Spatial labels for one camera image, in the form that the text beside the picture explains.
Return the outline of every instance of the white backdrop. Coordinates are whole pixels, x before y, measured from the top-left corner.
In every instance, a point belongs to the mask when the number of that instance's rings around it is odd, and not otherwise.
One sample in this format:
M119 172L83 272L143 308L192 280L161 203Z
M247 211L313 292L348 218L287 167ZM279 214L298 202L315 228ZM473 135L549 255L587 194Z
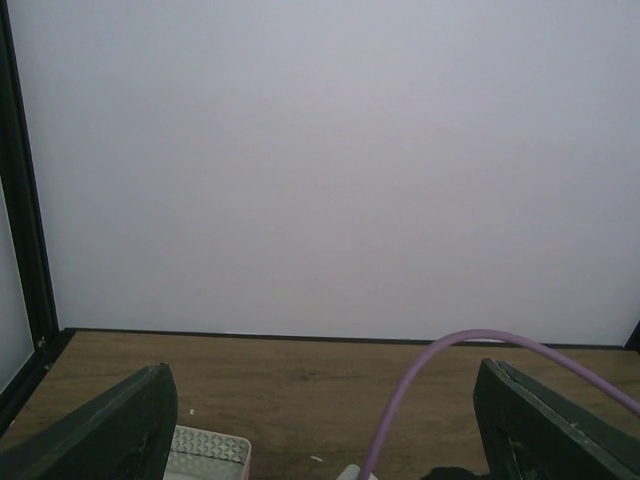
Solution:
M0 186L0 392L33 353L9 217Z
M63 326L633 330L640 3L9 5Z

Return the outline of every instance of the black metal frame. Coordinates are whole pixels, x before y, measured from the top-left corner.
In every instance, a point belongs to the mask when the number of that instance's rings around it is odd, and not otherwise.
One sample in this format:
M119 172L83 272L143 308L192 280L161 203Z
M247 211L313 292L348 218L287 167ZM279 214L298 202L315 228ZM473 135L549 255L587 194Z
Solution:
M6 0L0 4L0 176L31 338L37 350L59 332Z
M0 0L0 177L34 346L0 393L1 435L72 335L60 335L56 317L6 0ZM640 322L624 348L640 352Z

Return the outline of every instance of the white plastic container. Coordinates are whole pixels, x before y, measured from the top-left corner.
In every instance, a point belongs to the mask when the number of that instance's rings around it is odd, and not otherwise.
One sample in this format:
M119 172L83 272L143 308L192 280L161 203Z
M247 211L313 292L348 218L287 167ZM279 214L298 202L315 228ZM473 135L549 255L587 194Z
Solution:
M248 480L251 443L245 438L176 425L165 480Z

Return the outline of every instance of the black frame edge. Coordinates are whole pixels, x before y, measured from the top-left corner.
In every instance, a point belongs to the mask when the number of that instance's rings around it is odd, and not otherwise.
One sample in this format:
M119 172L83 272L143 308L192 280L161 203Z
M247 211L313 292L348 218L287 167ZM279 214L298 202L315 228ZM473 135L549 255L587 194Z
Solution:
M0 437L11 426L13 420L38 388L74 334L74 329L66 328L60 332L48 348L31 354L13 380L0 393Z
M96 333L134 333L143 335L174 335L186 337L212 337L212 338L240 338L248 340L285 340L298 342L329 342L329 343L369 343L377 345L430 345L435 340L406 340L399 338L360 338L360 337L320 337L300 335L260 335L250 333L208 333L208 332L180 332L170 330L127 330L119 328L75 328L77 332ZM623 350L620 345L586 345L566 343L545 343L550 348L562 348L566 350ZM504 342L467 341L456 343L458 347L499 347L520 348L517 345Z
M6 0L0 0L0 177L36 351L59 332Z

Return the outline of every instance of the white connector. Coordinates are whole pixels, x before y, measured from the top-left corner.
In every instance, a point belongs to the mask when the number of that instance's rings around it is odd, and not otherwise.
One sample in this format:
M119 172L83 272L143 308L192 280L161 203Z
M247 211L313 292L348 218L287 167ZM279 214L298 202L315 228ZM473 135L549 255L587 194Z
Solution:
M360 473L360 467L357 465L349 465L344 472L340 474L338 480L358 480L358 474ZM369 480L378 480L375 475L369 475Z

